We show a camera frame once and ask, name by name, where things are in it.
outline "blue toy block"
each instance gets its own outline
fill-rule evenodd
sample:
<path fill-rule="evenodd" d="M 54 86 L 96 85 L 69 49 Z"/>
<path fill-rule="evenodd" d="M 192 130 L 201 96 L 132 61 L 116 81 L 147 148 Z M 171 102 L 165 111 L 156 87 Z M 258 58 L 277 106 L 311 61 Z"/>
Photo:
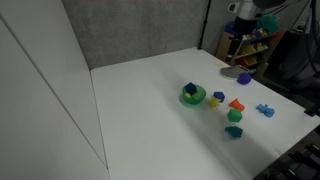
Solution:
<path fill-rule="evenodd" d="M 264 106 L 262 104 L 259 104 L 256 107 L 256 109 L 258 109 L 260 113 L 263 113 L 265 116 L 267 116 L 269 118 L 272 117 L 274 115 L 274 112 L 275 112 L 274 109 L 268 108 L 267 104 L 264 105 Z"/>
<path fill-rule="evenodd" d="M 225 131 L 227 131 L 232 137 L 234 138 L 240 138 L 242 136 L 242 129 L 237 126 L 230 126 L 224 128 Z"/>
<path fill-rule="evenodd" d="M 187 84 L 184 89 L 186 90 L 187 93 L 189 93 L 191 96 L 194 95 L 197 92 L 197 87 L 192 84 L 191 82 Z"/>
<path fill-rule="evenodd" d="M 258 109 L 261 113 L 264 113 L 268 108 L 268 105 L 266 104 L 265 106 L 262 104 L 259 104 L 256 109 Z"/>
<path fill-rule="evenodd" d="M 220 99 L 220 103 L 222 103 L 224 101 L 224 98 L 225 98 L 223 92 L 220 92 L 220 91 L 219 92 L 214 92 L 213 96 L 215 98 L 217 98 L 217 99 Z"/>
<path fill-rule="evenodd" d="M 264 115 L 266 115 L 267 117 L 272 117 L 274 115 L 274 109 L 267 108 L 267 110 L 264 112 Z"/>

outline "white tabletop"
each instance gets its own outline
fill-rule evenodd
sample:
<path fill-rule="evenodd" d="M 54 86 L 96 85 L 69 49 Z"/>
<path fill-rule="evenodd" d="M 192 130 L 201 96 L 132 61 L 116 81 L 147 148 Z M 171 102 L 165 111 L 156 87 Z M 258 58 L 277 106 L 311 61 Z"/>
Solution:
<path fill-rule="evenodd" d="M 191 48 L 92 71 L 111 180 L 252 179 L 319 125 L 256 81 L 221 77 L 223 66 Z M 189 82 L 207 91 L 197 106 L 181 102 Z M 214 91 L 226 96 L 218 109 L 206 103 Z M 226 115 L 235 98 L 246 107 L 238 124 Z M 255 109 L 260 103 L 273 118 Z M 240 139 L 224 131 L 232 125 L 244 130 Z"/>

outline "white panel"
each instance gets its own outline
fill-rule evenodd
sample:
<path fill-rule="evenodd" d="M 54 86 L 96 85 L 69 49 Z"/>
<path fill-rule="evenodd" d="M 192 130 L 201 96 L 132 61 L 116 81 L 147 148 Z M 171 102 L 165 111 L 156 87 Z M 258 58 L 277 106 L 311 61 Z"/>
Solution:
<path fill-rule="evenodd" d="M 1 0 L 0 13 L 105 161 L 90 73 L 61 0 Z"/>
<path fill-rule="evenodd" d="M 0 21 L 0 179 L 108 180 L 108 170 Z"/>

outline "red toy block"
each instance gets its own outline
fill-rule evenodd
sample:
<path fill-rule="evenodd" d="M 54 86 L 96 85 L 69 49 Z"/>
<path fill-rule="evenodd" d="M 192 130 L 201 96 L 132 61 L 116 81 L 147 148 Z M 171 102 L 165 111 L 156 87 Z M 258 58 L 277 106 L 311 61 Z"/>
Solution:
<path fill-rule="evenodd" d="M 230 107 L 234 108 L 234 109 L 237 109 L 239 111 L 243 111 L 245 106 L 240 104 L 238 98 L 236 98 L 235 100 L 233 100 L 230 104 L 229 104 Z"/>

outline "green toy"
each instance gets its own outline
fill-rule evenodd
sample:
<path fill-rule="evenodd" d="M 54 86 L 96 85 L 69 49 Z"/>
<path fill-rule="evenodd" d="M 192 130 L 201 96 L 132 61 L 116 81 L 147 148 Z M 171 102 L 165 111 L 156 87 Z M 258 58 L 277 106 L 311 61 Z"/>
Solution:
<path fill-rule="evenodd" d="M 274 34 L 280 29 L 279 18 L 274 15 L 264 15 L 258 21 L 259 26 L 266 29 L 270 34 Z"/>
<path fill-rule="evenodd" d="M 228 119 L 231 122 L 236 122 L 236 123 L 240 122 L 240 120 L 242 119 L 241 111 L 237 109 L 230 109 L 228 113 Z"/>
<path fill-rule="evenodd" d="M 182 89 L 182 98 L 188 104 L 199 104 L 206 97 L 206 90 L 199 85 L 195 86 L 197 91 L 192 95 L 185 88 Z"/>

